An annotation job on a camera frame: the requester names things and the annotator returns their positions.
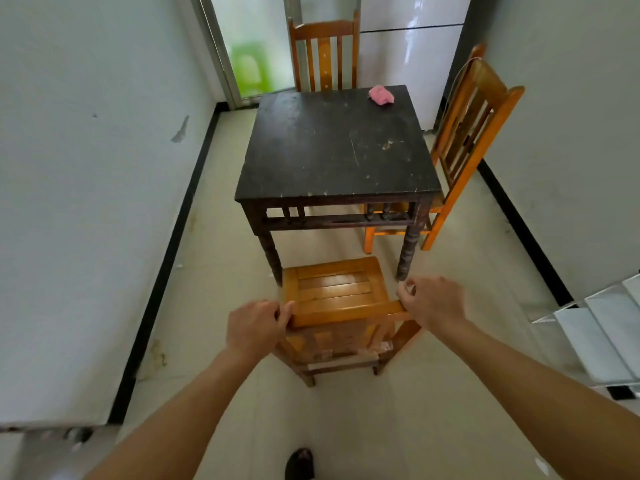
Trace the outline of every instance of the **square wooden table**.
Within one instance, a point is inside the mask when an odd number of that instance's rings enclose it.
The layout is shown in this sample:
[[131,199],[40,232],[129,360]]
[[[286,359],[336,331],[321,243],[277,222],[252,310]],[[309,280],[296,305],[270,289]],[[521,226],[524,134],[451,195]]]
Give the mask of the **square wooden table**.
[[[263,96],[236,188],[279,285],[282,265],[271,231],[406,226],[396,272],[404,280],[431,199],[441,192],[406,86],[378,106],[369,88]],[[408,202],[408,212],[391,212]],[[373,204],[383,203],[381,214]],[[364,214],[306,216],[318,205],[367,204]],[[284,217],[267,217],[281,208]],[[292,216],[290,208],[298,209]]]

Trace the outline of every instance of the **table leg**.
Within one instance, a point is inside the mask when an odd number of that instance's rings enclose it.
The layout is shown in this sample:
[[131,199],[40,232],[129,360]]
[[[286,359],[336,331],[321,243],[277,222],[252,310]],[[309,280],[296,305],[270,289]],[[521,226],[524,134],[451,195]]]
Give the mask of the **table leg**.
[[280,263],[280,256],[278,256],[278,251],[276,250],[276,245],[270,231],[265,230],[262,224],[263,218],[267,217],[267,209],[262,209],[251,203],[243,203],[242,207],[253,233],[260,240],[260,245],[264,250],[264,254],[267,256],[269,266],[271,266],[273,277],[276,278],[278,286],[282,286],[282,264]]
[[396,280],[404,281],[409,275],[409,268],[413,260],[415,245],[420,239],[420,233],[429,218],[430,199],[423,198],[415,204],[415,222],[407,226],[404,234],[404,242],[400,251],[400,261],[398,261],[398,269],[396,271]]

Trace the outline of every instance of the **person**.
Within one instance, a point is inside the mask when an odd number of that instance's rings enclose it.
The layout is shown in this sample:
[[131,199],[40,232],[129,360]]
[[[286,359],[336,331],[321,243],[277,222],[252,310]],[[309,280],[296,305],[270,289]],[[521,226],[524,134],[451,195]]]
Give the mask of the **person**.
[[[560,476],[640,476],[640,417],[469,322],[459,284],[442,277],[410,278],[399,284],[397,295],[416,322],[471,368]],[[227,345],[212,364],[86,478],[192,478],[238,387],[284,336],[293,304],[280,309],[275,301],[252,301],[231,312]],[[287,480],[312,478],[310,452],[296,452],[286,469]]]

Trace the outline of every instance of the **person's left hand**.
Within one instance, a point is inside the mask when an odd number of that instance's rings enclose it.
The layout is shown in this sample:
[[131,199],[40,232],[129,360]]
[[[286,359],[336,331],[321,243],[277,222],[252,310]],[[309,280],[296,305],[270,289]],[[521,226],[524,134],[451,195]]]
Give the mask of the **person's left hand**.
[[229,313],[227,348],[242,357],[260,362],[284,337],[295,302],[290,301],[280,309],[277,301],[250,301]]

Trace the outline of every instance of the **black shoe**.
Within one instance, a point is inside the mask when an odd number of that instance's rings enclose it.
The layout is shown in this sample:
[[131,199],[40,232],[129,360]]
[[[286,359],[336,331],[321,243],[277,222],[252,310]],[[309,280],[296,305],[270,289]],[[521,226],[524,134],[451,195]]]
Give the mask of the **black shoe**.
[[284,469],[284,480],[313,480],[314,456],[309,448],[295,450]]

